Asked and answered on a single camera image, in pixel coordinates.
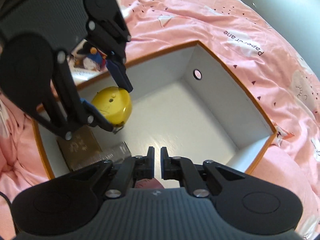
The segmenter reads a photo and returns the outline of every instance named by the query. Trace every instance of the wrinkled fabric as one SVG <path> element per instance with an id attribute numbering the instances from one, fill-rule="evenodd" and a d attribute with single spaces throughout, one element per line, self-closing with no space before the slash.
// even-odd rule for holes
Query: wrinkled fabric
<path id="1" fill-rule="evenodd" d="M 300 198 L 297 232 L 316 236 L 320 207 L 320 83 L 293 47 L 240 0 L 117 0 L 132 35 L 127 61 L 199 40 L 242 81 L 277 127 L 253 175 Z M 31 121 L 1 97 L 0 190 L 12 200 L 47 180 Z M 0 198 L 0 235 L 14 235 Z"/>

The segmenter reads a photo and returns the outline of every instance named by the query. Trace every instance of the gray wall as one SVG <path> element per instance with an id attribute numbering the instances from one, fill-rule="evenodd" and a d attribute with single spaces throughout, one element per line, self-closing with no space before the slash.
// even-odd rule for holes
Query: gray wall
<path id="1" fill-rule="evenodd" d="M 320 78 L 320 0 L 242 1 L 278 31 Z"/>

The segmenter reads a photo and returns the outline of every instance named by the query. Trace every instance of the pink bedsheet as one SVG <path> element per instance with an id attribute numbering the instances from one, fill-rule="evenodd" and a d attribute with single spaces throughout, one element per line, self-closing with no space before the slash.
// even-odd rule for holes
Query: pink bedsheet
<path id="1" fill-rule="evenodd" d="M 320 83 L 300 55 L 239 0 L 118 3 L 132 35 L 128 60 L 200 40 L 249 88 L 279 132 L 253 175 L 299 196 L 304 212 L 297 231 L 304 239 L 313 239 L 320 221 Z M 0 190 L 12 200 L 19 191 L 47 178 L 30 120 L 2 100 Z M 0 235 L 9 239 L 13 228 L 6 229 L 10 217 L 0 204 Z"/>

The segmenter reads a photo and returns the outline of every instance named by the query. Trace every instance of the black ribbed surface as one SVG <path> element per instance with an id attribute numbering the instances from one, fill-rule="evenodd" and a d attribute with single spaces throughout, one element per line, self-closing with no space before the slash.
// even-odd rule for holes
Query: black ribbed surface
<path id="1" fill-rule="evenodd" d="M 72 49 L 87 35 L 83 0 L 26 0 L 0 22 L 6 39 L 21 33 L 43 36 L 53 49 Z"/>
<path id="2" fill-rule="evenodd" d="M 75 232 L 53 237 L 21 233 L 16 239 L 301 240 L 293 230 L 276 236 L 241 232 L 222 220 L 208 199 L 191 197 L 184 188 L 156 191 L 161 193 L 130 189 L 126 197 L 106 201 L 93 220 Z"/>

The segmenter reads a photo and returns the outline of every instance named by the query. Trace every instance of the open box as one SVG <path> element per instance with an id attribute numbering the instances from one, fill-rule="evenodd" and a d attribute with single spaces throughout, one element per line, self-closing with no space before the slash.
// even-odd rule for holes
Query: open box
<path id="1" fill-rule="evenodd" d="M 132 114 L 116 135 L 92 131 L 102 149 L 125 141 L 135 155 L 155 147 L 155 178 L 162 181 L 160 149 L 170 156 L 201 164 L 211 159 L 250 174 L 276 136 L 276 129 L 256 99 L 212 51 L 199 41 L 180 44 L 127 64 L 133 85 Z M 108 73 L 78 85 L 91 101 L 98 91 L 115 86 Z M 44 166 L 50 178 L 69 172 L 56 136 L 34 123 Z"/>

